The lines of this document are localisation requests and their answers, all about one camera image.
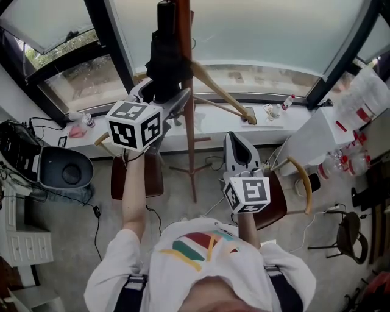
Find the person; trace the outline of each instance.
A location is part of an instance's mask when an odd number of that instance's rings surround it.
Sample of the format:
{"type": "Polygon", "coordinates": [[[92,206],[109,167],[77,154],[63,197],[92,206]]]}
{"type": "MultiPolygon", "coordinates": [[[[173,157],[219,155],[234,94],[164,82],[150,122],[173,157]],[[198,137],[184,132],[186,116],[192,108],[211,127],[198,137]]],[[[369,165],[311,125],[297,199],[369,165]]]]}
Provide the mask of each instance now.
{"type": "Polygon", "coordinates": [[[122,230],[87,283],[84,298],[90,312],[308,308],[314,276],[300,258],[278,245],[260,247],[252,214],[239,214],[238,228],[212,218],[167,226],[146,268],[140,261],[146,211],[140,156],[127,164],[122,230]]]}

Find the brown chair seat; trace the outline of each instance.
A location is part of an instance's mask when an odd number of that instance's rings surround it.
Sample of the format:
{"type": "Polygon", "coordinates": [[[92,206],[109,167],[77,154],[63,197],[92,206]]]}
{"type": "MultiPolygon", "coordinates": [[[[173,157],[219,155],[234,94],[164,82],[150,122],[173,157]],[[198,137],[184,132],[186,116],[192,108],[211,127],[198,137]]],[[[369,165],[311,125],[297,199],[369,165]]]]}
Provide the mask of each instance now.
{"type": "Polygon", "coordinates": [[[265,171],[264,176],[269,178],[271,203],[258,213],[254,213],[256,229],[263,229],[275,223],[287,214],[287,203],[282,186],[274,171],[265,171]]]}
{"type": "MultiPolygon", "coordinates": [[[[122,200],[126,168],[121,156],[114,158],[111,169],[111,197],[122,200]]],[[[145,154],[145,193],[146,197],[164,193],[163,173],[158,155],[145,154]]]]}

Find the colorful shirt graphic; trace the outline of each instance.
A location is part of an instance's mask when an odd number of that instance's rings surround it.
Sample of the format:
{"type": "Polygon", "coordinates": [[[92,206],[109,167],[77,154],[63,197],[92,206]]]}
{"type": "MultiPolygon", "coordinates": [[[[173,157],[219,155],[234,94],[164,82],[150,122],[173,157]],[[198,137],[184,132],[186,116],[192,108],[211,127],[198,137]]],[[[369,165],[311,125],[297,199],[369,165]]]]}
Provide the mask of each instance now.
{"type": "Polygon", "coordinates": [[[162,249],[160,253],[173,255],[199,272],[203,261],[211,261],[217,257],[239,252],[237,240],[237,237],[225,230],[194,232],[177,238],[172,244],[172,249],[162,249]],[[213,250],[218,243],[227,244],[222,252],[213,257],[213,250]]]}

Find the green foliage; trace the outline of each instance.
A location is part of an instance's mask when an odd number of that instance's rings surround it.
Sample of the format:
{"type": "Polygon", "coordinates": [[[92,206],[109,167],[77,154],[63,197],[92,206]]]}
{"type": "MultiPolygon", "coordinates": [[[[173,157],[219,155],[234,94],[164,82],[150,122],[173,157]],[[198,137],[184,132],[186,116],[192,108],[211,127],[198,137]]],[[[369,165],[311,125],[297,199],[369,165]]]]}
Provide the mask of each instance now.
{"type": "Polygon", "coordinates": [[[36,50],[26,47],[26,57],[29,59],[31,64],[33,64],[35,69],[40,69],[60,56],[96,40],[98,40],[98,36],[96,35],[95,30],[92,29],[66,43],[61,44],[45,55],[41,55],[36,50]]]}

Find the gray floor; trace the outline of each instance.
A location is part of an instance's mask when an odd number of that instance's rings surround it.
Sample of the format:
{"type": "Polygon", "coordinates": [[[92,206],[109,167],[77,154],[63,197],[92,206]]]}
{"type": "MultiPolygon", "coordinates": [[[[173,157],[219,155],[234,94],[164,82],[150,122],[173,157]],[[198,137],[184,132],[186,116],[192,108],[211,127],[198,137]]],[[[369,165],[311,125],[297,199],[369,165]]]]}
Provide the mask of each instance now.
{"type": "MultiPolygon", "coordinates": [[[[272,149],[260,149],[260,157],[265,161],[272,149]]],[[[204,158],[220,153],[196,154],[197,165],[204,164],[204,158]]],[[[194,218],[205,213],[219,199],[217,178],[222,171],[214,172],[205,169],[196,175],[198,203],[194,204],[190,192],[190,180],[187,175],[171,171],[169,165],[188,166],[187,155],[172,155],[163,157],[165,193],[160,197],[148,199],[148,204],[162,218],[162,229],[168,224],[178,221],[182,216],[194,218]]],[[[110,196],[111,161],[94,162],[95,175],[93,185],[96,195],[91,203],[100,207],[102,216],[97,236],[97,246],[102,256],[107,244],[115,237],[121,226],[120,202],[113,202],[110,196]]],[[[295,195],[293,184],[295,175],[281,178],[288,210],[301,210],[305,207],[305,199],[295,195]]],[[[321,189],[313,193],[314,212],[323,211],[333,206],[335,202],[346,205],[347,211],[356,211],[352,207],[350,188],[358,190],[366,187],[365,178],[353,179],[349,176],[334,177],[323,183],[321,189]]],[[[47,202],[34,203],[29,211],[29,219],[34,225],[47,229],[52,235],[54,262],[37,266],[38,277],[42,285],[55,289],[61,296],[68,312],[82,312],[87,308],[83,301],[83,291],[93,269],[98,265],[99,258],[94,248],[94,234],[97,219],[91,207],[81,207],[77,204],[47,202]]],[[[230,211],[224,200],[210,214],[210,217],[222,222],[232,223],[230,211]]],[[[152,212],[148,215],[149,222],[142,242],[144,259],[151,247],[158,241],[158,219],[152,212]]],[[[357,265],[346,256],[327,260],[326,250],[307,250],[308,245],[332,244],[335,242],[339,223],[338,215],[317,214],[316,220],[306,232],[305,246],[294,254],[302,258],[317,278],[316,295],[308,311],[339,311],[344,304],[344,295],[352,293],[359,284],[361,277],[367,277],[370,268],[367,264],[357,265]]],[[[261,241],[276,239],[285,250],[298,248],[303,240],[304,228],[313,220],[313,215],[291,214],[275,224],[258,232],[261,241]]],[[[361,221],[361,231],[371,242],[371,215],[361,221]]]]}

